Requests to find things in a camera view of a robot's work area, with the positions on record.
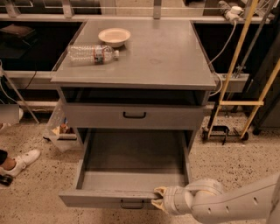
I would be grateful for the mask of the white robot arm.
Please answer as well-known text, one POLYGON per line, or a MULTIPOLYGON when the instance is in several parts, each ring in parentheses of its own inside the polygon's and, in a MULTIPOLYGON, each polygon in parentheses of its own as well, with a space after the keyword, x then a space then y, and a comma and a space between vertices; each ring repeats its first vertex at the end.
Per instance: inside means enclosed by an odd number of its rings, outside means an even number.
POLYGON ((182 186, 160 186, 151 204, 170 215, 191 214, 202 224, 265 219, 280 224, 280 173, 224 192, 220 182, 204 178, 182 186))

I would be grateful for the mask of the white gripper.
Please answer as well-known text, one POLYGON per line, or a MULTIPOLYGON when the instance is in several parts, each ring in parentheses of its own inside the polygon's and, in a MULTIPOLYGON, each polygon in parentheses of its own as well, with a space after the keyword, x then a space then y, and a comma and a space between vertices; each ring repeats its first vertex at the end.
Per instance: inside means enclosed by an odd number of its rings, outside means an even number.
POLYGON ((163 198, 153 199, 151 204, 166 214, 185 215, 191 213, 193 195, 185 187, 160 186, 154 189, 154 193, 163 198))

